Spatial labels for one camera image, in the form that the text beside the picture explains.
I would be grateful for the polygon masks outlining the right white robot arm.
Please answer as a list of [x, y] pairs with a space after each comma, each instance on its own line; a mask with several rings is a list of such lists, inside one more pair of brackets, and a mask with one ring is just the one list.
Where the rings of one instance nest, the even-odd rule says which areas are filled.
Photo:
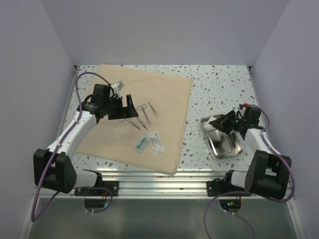
[[268, 200], [284, 203], [295, 193], [295, 179], [291, 170], [292, 161], [273, 148], [266, 136], [265, 127], [259, 118], [265, 112], [258, 106], [241, 104], [238, 111], [231, 110], [222, 117], [210, 117], [205, 130], [216, 129], [222, 133], [237, 132], [254, 153], [246, 173], [229, 170], [219, 184], [226, 195], [243, 190]]

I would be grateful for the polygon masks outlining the green suture packet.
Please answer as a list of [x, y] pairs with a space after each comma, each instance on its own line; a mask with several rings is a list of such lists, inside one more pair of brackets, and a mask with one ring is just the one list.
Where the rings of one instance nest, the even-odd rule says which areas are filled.
[[147, 135], [144, 135], [141, 140], [137, 143], [137, 145], [135, 146], [135, 150], [138, 153], [142, 153], [144, 148], [147, 146], [147, 144], [149, 143], [150, 138]]

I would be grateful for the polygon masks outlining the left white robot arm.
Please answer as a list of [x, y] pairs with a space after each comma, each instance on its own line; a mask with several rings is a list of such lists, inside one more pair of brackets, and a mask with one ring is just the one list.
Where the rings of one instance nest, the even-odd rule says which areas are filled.
[[59, 138], [47, 149], [38, 149], [33, 155], [34, 181], [37, 187], [69, 193], [73, 189], [86, 188], [96, 196], [102, 193], [104, 184], [97, 171], [76, 170], [72, 158], [79, 145], [99, 121], [122, 120], [138, 117], [131, 95], [123, 105], [121, 81], [112, 85], [95, 84], [93, 94], [77, 108], [74, 118]]

